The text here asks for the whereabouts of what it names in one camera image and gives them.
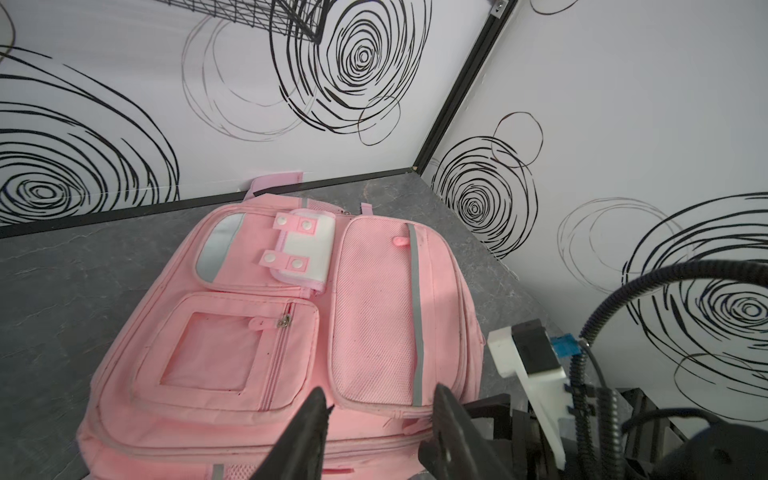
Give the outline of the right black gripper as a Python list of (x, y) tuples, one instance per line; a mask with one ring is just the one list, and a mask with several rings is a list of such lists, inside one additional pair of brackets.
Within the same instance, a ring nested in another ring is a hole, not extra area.
[(638, 479), (621, 447), (622, 438), (652, 421), (682, 418), (682, 408), (656, 409), (618, 421), (618, 393), (607, 387), (564, 386), (580, 408), (568, 407), (577, 423), (576, 450), (556, 465), (544, 417), (510, 411), (509, 396), (497, 395), (461, 407), (461, 477), (463, 479)]

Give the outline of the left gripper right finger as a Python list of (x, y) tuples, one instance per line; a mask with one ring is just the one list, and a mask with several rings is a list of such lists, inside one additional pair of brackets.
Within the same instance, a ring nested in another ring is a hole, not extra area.
[(436, 479), (511, 479), (511, 398), (462, 404), (445, 385), (434, 391), (432, 438), (418, 449)]

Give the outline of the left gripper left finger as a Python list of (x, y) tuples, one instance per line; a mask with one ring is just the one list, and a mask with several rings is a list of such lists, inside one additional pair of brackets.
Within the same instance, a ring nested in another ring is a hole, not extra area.
[(250, 480), (320, 480), (332, 411), (315, 387)]

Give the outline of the pink student backpack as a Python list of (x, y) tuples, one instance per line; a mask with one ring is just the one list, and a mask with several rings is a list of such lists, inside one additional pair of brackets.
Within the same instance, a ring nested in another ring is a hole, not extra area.
[(313, 390), (325, 479), (421, 471), (434, 391), (479, 396), (484, 338), (432, 228), (249, 192), (189, 233), (97, 368), (92, 479), (246, 479)]

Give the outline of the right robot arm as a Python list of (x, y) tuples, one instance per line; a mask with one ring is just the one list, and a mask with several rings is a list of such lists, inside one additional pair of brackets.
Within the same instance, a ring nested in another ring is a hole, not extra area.
[[(565, 464), (557, 466), (562, 445), (535, 438), (530, 422), (545, 428), (544, 413), (511, 407), (508, 394), (461, 405), (441, 392), (433, 412), (439, 448), (438, 478), (455, 479), (764, 479), (767, 476), (767, 433), (729, 423), (699, 408), (666, 408), (641, 412), (621, 421), (620, 394), (606, 386), (558, 384), (548, 394), (556, 419), (571, 415), (576, 439), (565, 446)], [(698, 418), (706, 429), (683, 442), (652, 465), (628, 457), (623, 439), (646, 424), (669, 418)]]

